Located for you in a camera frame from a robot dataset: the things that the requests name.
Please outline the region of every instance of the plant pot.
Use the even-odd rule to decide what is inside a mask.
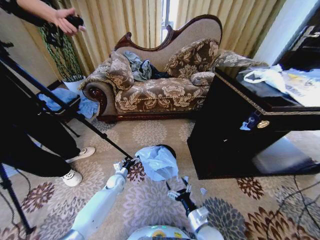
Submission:
[[[82,82],[86,79],[86,77],[84,76],[83,79],[79,80],[79,81],[63,81],[64,85],[66,85],[66,87],[71,91],[74,92],[76,94],[79,94],[80,96],[83,96],[83,93],[81,90],[79,90],[79,86],[80,84],[82,84]]]

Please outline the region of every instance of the sofa backrest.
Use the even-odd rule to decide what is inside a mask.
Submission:
[[[201,15],[193,18],[179,30],[167,26],[168,34],[162,44],[155,48],[143,48],[131,41],[128,32],[115,46],[114,50],[123,53],[128,50],[139,55],[143,60],[150,60],[159,71],[163,71],[169,58],[184,46],[200,39],[213,38],[219,43],[222,38],[222,25],[213,15]]]

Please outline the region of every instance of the carpet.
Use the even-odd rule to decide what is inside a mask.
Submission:
[[[283,199],[297,190],[292,176],[198,180],[186,143],[194,126],[191,120],[105,124],[94,119],[92,123],[132,156],[145,146],[171,146],[177,155],[179,176],[188,176],[192,184],[191,199],[198,207],[207,207],[209,224],[215,226],[225,240],[267,239],[268,223],[268,235],[273,240],[296,240],[299,237],[303,240],[320,239],[319,229],[306,212],[299,220],[303,209],[303,199],[299,194],[288,198],[277,213]],[[36,226],[36,231],[27,237],[28,240],[55,240],[63,236],[72,226],[79,210],[114,174],[113,163],[123,159],[120,152],[80,122],[72,120],[69,125],[81,135],[76,138],[78,147],[96,147],[94,155],[71,164],[83,175],[81,184],[68,187],[60,178],[26,173],[32,190],[25,199],[28,193],[26,180],[19,174],[10,178],[30,225]],[[288,137],[316,160],[320,156],[319,132],[292,132]],[[54,164],[45,159],[43,162],[46,168]],[[302,175],[297,177],[297,182],[300,188],[304,188],[319,181],[319,178],[320,174]],[[168,182],[174,190],[184,186],[177,178]],[[205,188],[207,193],[203,195],[200,188]],[[305,202],[310,203],[309,212],[318,224],[320,205],[319,202],[311,202],[317,198],[319,189],[316,186],[303,192]],[[1,192],[8,197],[5,190],[1,189]],[[125,189],[118,196],[108,218],[90,239],[125,240],[136,229],[156,224],[176,226],[189,233],[191,229],[182,204],[167,197],[167,192],[164,181],[151,181],[141,163],[136,164],[127,176]],[[0,206],[0,239],[20,239],[17,228],[10,223],[11,212],[2,199]],[[19,222],[17,213],[15,222]]]

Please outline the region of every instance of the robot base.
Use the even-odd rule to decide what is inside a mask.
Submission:
[[[143,237],[146,237],[146,239],[152,239],[152,237],[190,239],[189,236],[175,226],[153,225],[137,229],[127,240],[144,239]]]

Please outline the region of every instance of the floral upholstery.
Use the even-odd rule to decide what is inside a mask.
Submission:
[[[119,91],[115,107],[122,113],[199,110],[208,90],[209,86],[195,86],[185,78],[150,79]]]
[[[101,63],[83,81],[79,89],[83,90],[90,82],[110,84],[114,94],[117,94],[118,90],[130,89],[135,83],[128,59],[115,51],[111,53],[111,58]]]
[[[218,49],[219,43],[215,39],[195,41],[170,57],[164,71],[175,78],[190,79],[192,74],[212,68]]]
[[[210,86],[215,74],[211,71],[202,71],[192,74],[190,82],[195,86]]]
[[[93,73],[91,73],[79,86],[79,90],[85,89],[86,85],[91,82],[102,82],[110,84],[112,86],[114,94],[117,94],[118,88],[113,81],[107,78],[107,72],[110,71],[111,58],[108,58],[103,63],[101,63]]]
[[[214,67],[257,67],[269,65],[262,61],[255,61],[250,58],[246,58],[233,51],[219,50],[218,57],[213,63]]]
[[[118,89],[128,90],[134,83],[134,76],[131,71],[128,59],[115,51],[111,52],[110,70],[106,72],[106,77],[109,78]]]

